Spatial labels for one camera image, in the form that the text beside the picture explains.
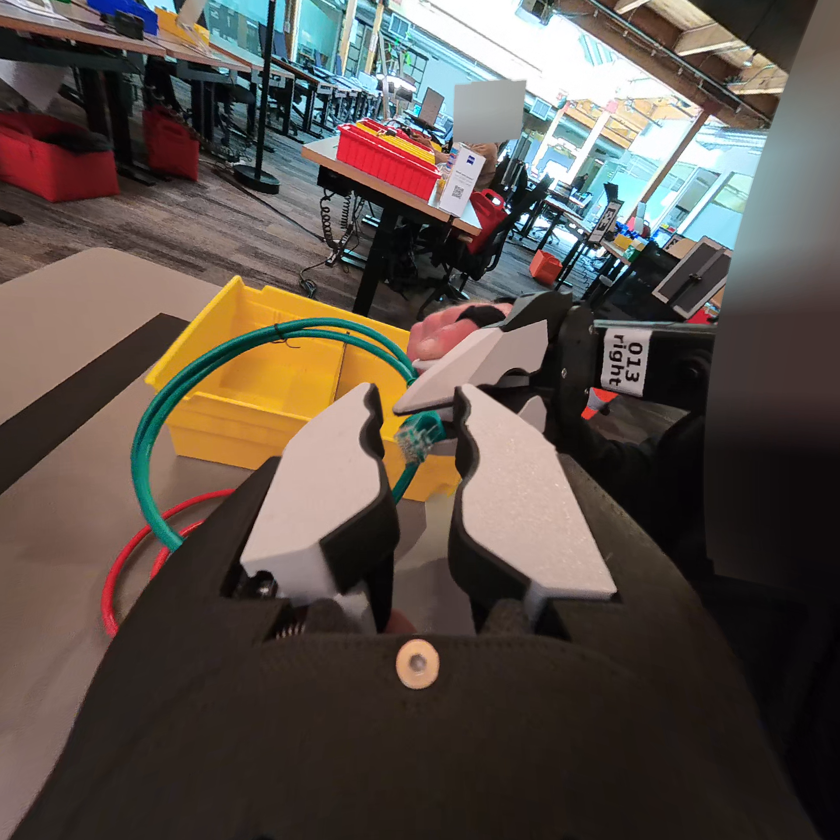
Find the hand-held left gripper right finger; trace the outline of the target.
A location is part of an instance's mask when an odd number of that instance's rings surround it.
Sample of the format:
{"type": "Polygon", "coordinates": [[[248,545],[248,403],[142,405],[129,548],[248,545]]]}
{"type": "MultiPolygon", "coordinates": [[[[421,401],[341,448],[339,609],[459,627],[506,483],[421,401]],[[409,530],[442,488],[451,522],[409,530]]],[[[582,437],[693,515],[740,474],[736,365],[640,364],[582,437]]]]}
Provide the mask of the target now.
{"type": "Polygon", "coordinates": [[[617,586],[554,446],[475,385],[455,389],[448,567],[480,616],[518,602],[530,624],[554,600],[609,602],[617,586]]]}

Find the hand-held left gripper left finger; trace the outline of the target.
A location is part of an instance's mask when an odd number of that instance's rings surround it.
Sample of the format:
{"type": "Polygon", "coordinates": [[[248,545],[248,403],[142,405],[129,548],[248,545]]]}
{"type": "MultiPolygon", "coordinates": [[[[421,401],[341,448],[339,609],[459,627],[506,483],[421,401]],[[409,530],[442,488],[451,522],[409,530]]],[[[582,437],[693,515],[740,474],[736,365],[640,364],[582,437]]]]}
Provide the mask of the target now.
{"type": "Polygon", "coordinates": [[[391,618],[401,538],[382,424],[379,390],[364,382],[296,433],[239,556],[275,597],[295,608],[333,600],[369,634],[391,618]]]}

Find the yellow plastic bin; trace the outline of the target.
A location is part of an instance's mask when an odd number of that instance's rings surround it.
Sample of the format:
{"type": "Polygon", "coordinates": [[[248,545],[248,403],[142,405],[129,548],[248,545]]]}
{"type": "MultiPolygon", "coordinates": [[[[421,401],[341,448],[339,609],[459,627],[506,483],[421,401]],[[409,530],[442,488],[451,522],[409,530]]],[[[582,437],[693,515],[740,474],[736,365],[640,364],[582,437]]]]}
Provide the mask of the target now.
{"type": "MultiPolygon", "coordinates": [[[[247,287],[235,276],[216,294],[147,374],[159,392],[175,374],[217,345],[277,322],[347,319],[406,350],[409,332],[278,288],[247,287]]],[[[405,461],[392,412],[403,378],[373,355],[332,340],[268,343],[243,353],[193,388],[166,421],[178,455],[256,469],[280,455],[301,427],[361,383],[379,389],[384,465],[391,484],[405,461]]]]}

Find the person's right forearm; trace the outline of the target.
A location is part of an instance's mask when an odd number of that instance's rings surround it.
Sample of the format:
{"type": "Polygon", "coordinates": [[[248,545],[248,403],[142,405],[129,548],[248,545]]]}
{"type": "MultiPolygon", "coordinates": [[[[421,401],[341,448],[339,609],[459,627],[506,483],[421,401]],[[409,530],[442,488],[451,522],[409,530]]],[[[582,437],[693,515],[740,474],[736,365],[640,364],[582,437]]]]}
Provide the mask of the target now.
{"type": "Polygon", "coordinates": [[[625,510],[689,581],[714,575],[705,517],[706,415],[688,413],[640,444],[604,437],[562,416],[552,440],[625,510]]]}

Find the person's right hand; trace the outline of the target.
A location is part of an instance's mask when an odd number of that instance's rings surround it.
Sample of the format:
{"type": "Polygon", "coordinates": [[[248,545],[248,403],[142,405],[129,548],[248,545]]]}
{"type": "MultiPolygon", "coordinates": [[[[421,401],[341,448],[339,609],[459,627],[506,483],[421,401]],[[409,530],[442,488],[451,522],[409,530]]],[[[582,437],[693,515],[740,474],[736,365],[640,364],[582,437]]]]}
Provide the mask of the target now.
{"type": "Polygon", "coordinates": [[[439,360],[478,329],[503,321],[513,303],[472,301],[436,311],[412,326],[406,354],[413,362],[439,360]]]}

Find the black office chair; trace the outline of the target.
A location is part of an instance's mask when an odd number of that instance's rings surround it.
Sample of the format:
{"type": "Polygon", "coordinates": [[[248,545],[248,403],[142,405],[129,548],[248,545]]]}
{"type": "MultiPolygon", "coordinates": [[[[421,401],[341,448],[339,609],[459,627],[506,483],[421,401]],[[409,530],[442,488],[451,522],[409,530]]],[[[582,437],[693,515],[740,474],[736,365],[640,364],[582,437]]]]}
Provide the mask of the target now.
{"type": "Polygon", "coordinates": [[[417,310],[416,319],[426,315],[428,308],[435,302],[460,302],[468,299],[464,292],[468,280],[478,281],[488,271],[494,270],[501,257],[501,251],[515,224],[529,210],[533,209],[545,197],[551,188],[552,178],[546,176],[533,189],[526,189],[519,199],[508,209],[509,216],[500,224],[486,247],[476,255],[468,252],[465,233],[453,227],[445,237],[432,248],[430,261],[433,267],[443,267],[444,274],[434,282],[433,289],[417,310]]]}

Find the black high-back chair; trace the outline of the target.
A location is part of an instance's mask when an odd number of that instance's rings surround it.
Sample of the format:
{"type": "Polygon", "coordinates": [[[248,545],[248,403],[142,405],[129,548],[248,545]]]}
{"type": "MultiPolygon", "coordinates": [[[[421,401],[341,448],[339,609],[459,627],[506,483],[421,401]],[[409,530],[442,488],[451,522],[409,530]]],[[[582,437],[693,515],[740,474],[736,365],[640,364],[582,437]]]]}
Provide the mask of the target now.
{"type": "MultiPolygon", "coordinates": [[[[613,279],[610,286],[606,284],[606,276],[599,276],[593,285],[595,291],[588,290],[582,301],[592,310],[595,320],[684,322],[652,295],[656,286],[679,261],[667,250],[650,242],[628,264],[624,273],[613,279]]],[[[708,317],[701,316],[699,310],[687,322],[706,324],[708,317]]]]}

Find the red bag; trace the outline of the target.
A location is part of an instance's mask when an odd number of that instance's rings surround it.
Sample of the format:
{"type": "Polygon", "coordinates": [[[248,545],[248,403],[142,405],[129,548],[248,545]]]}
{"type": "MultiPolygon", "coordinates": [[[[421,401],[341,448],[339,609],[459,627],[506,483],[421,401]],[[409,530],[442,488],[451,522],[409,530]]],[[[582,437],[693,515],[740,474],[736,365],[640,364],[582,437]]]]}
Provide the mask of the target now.
{"type": "Polygon", "coordinates": [[[472,192],[470,203],[479,221],[480,232],[471,239],[467,249],[471,255],[476,255],[487,246],[496,228],[506,221],[509,213],[505,198],[489,188],[472,192]]]}

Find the white sign card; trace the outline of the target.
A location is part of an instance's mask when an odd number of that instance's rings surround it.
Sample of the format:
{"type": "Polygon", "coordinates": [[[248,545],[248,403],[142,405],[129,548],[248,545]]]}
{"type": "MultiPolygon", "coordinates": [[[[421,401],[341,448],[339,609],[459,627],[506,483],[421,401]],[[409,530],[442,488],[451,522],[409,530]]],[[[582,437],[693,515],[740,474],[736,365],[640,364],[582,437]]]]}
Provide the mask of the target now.
{"type": "Polygon", "coordinates": [[[472,147],[457,143],[446,162],[437,164],[437,208],[449,216],[461,217],[475,191],[485,162],[486,158],[472,147]]]}

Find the long red plastic bin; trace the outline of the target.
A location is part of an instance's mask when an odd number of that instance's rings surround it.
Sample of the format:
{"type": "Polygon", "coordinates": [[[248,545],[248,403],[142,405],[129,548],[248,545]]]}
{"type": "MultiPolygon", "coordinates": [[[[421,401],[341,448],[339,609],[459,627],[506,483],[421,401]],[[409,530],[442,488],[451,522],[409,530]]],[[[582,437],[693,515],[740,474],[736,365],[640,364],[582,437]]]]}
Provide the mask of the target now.
{"type": "Polygon", "coordinates": [[[338,161],[428,200],[440,178],[434,152],[401,129],[370,118],[338,127],[338,161]]]}

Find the wooden top desk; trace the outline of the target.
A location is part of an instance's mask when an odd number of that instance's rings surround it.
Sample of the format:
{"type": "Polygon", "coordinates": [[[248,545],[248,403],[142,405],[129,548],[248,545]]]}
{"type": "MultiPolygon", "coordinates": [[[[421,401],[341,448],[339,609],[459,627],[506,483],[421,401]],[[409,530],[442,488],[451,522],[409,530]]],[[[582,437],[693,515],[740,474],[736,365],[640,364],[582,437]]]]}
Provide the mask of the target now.
{"type": "Polygon", "coordinates": [[[460,215],[441,209],[435,196],[424,200],[382,179],[364,173],[350,164],[339,161],[337,152],[340,140],[332,138],[315,140],[301,147],[301,156],[319,166],[318,179],[327,186],[341,186],[357,197],[381,209],[360,285],[353,302],[352,312],[361,316],[370,313],[375,293],[386,279],[386,257],[392,245],[393,233],[400,218],[414,222],[453,228],[471,238],[480,234],[480,222],[475,210],[468,204],[460,215]]]}

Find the black floor stand pole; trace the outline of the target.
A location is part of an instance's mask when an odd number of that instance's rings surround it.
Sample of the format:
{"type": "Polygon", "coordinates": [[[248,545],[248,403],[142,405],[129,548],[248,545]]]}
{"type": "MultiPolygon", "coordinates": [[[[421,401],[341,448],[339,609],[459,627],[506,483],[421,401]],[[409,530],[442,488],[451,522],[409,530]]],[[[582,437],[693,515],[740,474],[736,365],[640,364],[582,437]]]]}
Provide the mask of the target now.
{"type": "Polygon", "coordinates": [[[279,181],[267,171],[264,171],[264,152],[266,137],[266,121],[269,100],[270,68],[272,48],[274,45],[277,2],[267,2],[267,21],[264,42],[262,45],[263,66],[261,82],[259,84],[259,105],[257,110],[257,136],[255,147],[255,161],[253,164],[237,163],[234,165],[236,181],[248,189],[266,195],[276,195],[279,192],[279,181]]]}

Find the red storage tote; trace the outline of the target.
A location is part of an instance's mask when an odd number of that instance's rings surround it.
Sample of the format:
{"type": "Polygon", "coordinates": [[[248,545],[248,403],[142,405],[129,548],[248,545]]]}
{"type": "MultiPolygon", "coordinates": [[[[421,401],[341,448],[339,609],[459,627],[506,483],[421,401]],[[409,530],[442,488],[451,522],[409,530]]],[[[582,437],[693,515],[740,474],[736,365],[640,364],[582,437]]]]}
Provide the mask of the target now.
{"type": "Polygon", "coordinates": [[[37,113],[2,113],[1,180],[51,203],[120,194],[109,139],[37,113]]]}
{"type": "Polygon", "coordinates": [[[143,110],[142,122],[150,170],[155,174],[197,182],[200,143],[195,132],[175,113],[162,106],[143,110]]]}

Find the blue plastic bin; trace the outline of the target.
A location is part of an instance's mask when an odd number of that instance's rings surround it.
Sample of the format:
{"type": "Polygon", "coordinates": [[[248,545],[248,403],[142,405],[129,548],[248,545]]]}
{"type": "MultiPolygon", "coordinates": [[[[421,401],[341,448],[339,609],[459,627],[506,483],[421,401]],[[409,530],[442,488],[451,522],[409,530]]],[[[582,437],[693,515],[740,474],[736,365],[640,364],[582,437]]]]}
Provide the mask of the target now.
{"type": "Polygon", "coordinates": [[[113,22],[117,19],[129,19],[130,26],[146,35],[157,36],[159,20],[157,13],[144,1],[87,1],[88,7],[113,22]]]}

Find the long wooden desk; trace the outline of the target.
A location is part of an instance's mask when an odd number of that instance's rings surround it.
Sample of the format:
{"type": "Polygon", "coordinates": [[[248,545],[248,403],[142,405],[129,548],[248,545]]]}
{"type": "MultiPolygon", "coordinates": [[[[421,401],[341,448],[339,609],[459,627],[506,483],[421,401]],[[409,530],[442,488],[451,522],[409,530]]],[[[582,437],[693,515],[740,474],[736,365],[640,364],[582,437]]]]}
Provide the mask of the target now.
{"type": "Polygon", "coordinates": [[[73,69],[88,127],[110,139],[120,175],[147,186],[155,183],[149,169],[133,159],[130,131],[129,76],[142,81],[150,58],[164,61],[176,79],[191,85],[192,126],[205,152],[226,164],[239,159],[229,147],[229,129],[222,143],[215,141],[215,95],[249,68],[203,42],[198,27],[177,22],[174,32],[131,38],[104,23],[87,3],[71,2],[62,13],[57,4],[45,12],[36,6],[2,2],[2,58],[73,69]]]}

